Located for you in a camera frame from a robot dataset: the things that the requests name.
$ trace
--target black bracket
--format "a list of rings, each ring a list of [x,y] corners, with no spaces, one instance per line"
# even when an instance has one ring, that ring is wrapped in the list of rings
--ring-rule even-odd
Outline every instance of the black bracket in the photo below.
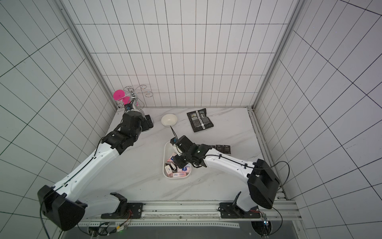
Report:
[[[102,214],[102,219],[128,219],[129,215],[131,219],[141,218],[143,203],[128,203],[124,196],[115,192],[110,194],[117,197],[120,204],[115,212]]]

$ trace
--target pink snack box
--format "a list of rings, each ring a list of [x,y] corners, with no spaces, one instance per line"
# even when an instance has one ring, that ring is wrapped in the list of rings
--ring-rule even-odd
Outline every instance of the pink snack box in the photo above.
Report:
[[[172,177],[185,177],[186,175],[186,172],[175,172],[172,174]]]

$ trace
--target snack package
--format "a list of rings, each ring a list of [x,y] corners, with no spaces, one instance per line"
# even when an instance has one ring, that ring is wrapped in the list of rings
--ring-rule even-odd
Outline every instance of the snack package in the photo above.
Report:
[[[214,126],[209,117],[207,117],[207,111],[205,108],[199,111],[188,112],[187,116],[194,132],[205,130]]]
[[[172,174],[172,177],[185,177],[186,175],[186,172],[175,172]]]

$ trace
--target black mount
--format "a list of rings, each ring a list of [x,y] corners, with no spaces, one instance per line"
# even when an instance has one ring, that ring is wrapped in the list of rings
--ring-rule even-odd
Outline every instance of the black mount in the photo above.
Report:
[[[241,192],[236,195],[235,200],[232,203],[219,203],[219,211],[221,218],[260,218],[260,213],[254,213],[250,211],[243,211],[236,205],[237,199],[239,198]],[[259,207],[255,206],[251,210],[259,211]]]
[[[128,203],[127,199],[119,193],[112,192],[111,195],[117,197],[120,201],[117,210],[114,213],[104,213],[101,215],[102,219],[128,219],[129,211],[132,214],[130,218],[139,219],[142,215],[143,203]]]

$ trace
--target white tiled wall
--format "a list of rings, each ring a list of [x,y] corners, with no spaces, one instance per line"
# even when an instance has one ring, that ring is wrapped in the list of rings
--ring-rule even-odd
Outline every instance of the white tiled wall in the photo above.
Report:
[[[252,105],[297,0],[63,2],[110,91],[158,107]]]
[[[95,149],[107,94],[52,0],[0,1],[0,238],[46,238],[37,191]]]
[[[308,0],[256,106],[310,238],[382,234],[381,3]]]

